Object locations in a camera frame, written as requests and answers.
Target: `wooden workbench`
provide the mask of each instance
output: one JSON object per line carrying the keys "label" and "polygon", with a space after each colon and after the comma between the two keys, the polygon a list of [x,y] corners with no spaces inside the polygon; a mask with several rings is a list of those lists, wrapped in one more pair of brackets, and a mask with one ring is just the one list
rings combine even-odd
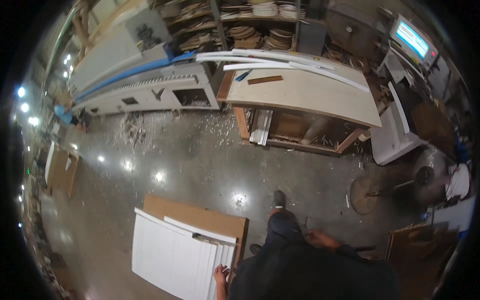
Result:
{"label": "wooden workbench", "polygon": [[[250,133],[243,108],[269,109],[293,115],[313,113],[344,120],[349,124],[351,132],[343,140],[335,141],[333,146],[305,145],[271,137],[267,139],[269,145],[333,156],[339,156],[367,129],[382,126],[371,92],[301,70],[253,70],[246,80],[234,80],[244,72],[228,72],[217,95],[218,101],[233,106],[244,142],[249,140]],[[358,70],[337,65],[335,72],[368,87],[365,76]],[[249,79],[278,75],[283,80],[248,84]]]}

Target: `round wood disc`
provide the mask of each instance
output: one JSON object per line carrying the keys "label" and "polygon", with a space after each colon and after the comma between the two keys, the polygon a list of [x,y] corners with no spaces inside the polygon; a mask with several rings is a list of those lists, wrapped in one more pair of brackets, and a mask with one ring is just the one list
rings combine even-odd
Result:
{"label": "round wood disc", "polygon": [[373,192],[374,185],[370,178],[360,177],[355,179],[350,188],[350,205],[359,215],[370,213],[377,206],[378,197],[367,197]]}

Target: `computer monitor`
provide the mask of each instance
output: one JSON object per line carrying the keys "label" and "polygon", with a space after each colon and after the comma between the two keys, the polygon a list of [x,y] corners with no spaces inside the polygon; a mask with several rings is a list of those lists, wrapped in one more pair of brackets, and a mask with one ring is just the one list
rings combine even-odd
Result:
{"label": "computer monitor", "polygon": [[406,55],[418,61],[423,69],[430,69],[438,54],[438,50],[433,43],[405,17],[398,15],[397,20],[392,26],[390,36],[402,47]]}

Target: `person's hand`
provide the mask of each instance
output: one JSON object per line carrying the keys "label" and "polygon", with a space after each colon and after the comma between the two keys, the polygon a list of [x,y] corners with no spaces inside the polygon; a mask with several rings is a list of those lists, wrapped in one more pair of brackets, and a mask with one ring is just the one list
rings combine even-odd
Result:
{"label": "person's hand", "polygon": [[213,271],[213,278],[217,285],[226,284],[227,276],[230,274],[230,269],[226,265],[219,264]]}
{"label": "person's hand", "polygon": [[310,229],[308,231],[307,243],[309,243],[315,248],[326,247],[332,251],[342,245],[334,238],[329,237],[323,231],[320,231],[318,229]]}

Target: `dark jeans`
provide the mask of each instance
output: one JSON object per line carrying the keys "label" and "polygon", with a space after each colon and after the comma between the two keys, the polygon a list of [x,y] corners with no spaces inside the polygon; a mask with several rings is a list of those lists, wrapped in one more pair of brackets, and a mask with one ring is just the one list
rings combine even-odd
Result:
{"label": "dark jeans", "polygon": [[277,239],[288,242],[305,241],[300,226],[288,212],[274,213],[268,220],[268,233],[264,246]]}

